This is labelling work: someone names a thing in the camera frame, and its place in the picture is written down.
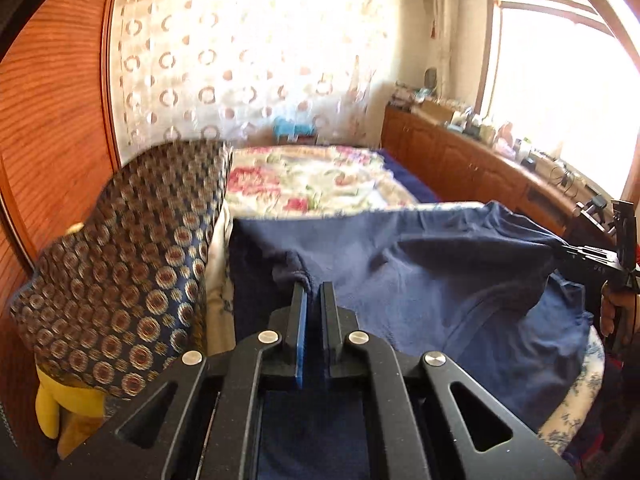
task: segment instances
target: triangular cutout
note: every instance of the triangular cutout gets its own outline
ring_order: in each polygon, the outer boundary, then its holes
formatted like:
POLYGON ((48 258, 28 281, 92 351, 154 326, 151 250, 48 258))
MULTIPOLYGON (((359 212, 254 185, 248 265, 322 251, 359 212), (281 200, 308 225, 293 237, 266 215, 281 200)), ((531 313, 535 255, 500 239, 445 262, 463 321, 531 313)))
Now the triangular cutout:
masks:
POLYGON ((142 449, 150 449, 158 438, 164 418, 178 389, 177 383, 164 384, 116 435, 142 449))
POLYGON ((478 451, 487 451, 513 437, 513 431, 464 384, 453 383, 450 389, 478 451))

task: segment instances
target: bed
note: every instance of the bed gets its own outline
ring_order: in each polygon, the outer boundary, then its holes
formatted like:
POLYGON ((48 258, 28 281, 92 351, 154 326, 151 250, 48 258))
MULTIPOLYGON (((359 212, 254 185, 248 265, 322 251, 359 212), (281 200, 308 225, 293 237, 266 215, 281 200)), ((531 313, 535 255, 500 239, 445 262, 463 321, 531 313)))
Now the bed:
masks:
MULTIPOLYGON (((341 146, 277 146, 236 150, 226 200, 207 264, 209 353, 235 344, 233 284, 226 247, 233 218, 312 218, 367 210, 473 208, 440 203, 434 193, 384 150, 341 146)), ((538 436, 562 454, 583 424, 600 389, 604 348, 592 327, 580 375, 538 436)))

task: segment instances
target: curtain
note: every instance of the curtain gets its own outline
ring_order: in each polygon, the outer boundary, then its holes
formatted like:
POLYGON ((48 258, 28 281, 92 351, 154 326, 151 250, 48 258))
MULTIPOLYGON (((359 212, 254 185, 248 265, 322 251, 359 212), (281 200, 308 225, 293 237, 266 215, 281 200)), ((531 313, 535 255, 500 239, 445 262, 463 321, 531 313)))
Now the curtain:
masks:
POLYGON ((453 98, 450 72, 458 24, 458 0, 433 0, 433 15, 437 52, 437 91, 440 97, 453 98))
POLYGON ((273 143, 282 117, 363 144, 388 0, 116 0, 111 93, 123 162, 165 140, 273 143))

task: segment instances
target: circle patterned fabric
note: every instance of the circle patterned fabric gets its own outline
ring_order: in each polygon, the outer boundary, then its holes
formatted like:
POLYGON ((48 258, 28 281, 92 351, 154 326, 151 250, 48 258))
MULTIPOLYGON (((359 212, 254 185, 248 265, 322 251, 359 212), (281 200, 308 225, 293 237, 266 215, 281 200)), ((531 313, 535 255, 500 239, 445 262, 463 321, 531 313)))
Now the circle patterned fabric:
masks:
POLYGON ((42 252, 10 305, 41 370, 128 398, 188 349, 206 352, 204 269, 230 165, 223 142, 155 146, 42 252))

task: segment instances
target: floral blanket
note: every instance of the floral blanket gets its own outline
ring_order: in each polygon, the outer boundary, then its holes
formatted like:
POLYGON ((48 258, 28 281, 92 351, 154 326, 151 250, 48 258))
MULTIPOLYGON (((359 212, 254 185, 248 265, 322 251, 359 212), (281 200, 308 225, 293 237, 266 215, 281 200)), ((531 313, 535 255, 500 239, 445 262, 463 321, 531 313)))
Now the floral blanket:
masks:
MULTIPOLYGON (((478 207, 480 203, 417 204, 414 197, 383 167, 384 160, 369 150, 341 146, 270 146, 235 150, 226 187, 228 211, 233 218, 309 218, 357 214, 372 209, 442 209, 478 207)), ((214 246, 220 250, 226 234, 214 246)), ((207 282, 207 292, 212 286, 207 282)), ((225 276, 222 297, 209 312, 210 348, 233 348, 232 285, 225 276), (213 320, 218 316, 218 323, 213 320)), ((540 429, 538 436, 562 454, 582 426, 600 391, 604 349, 591 329, 582 370, 565 400, 540 429)))

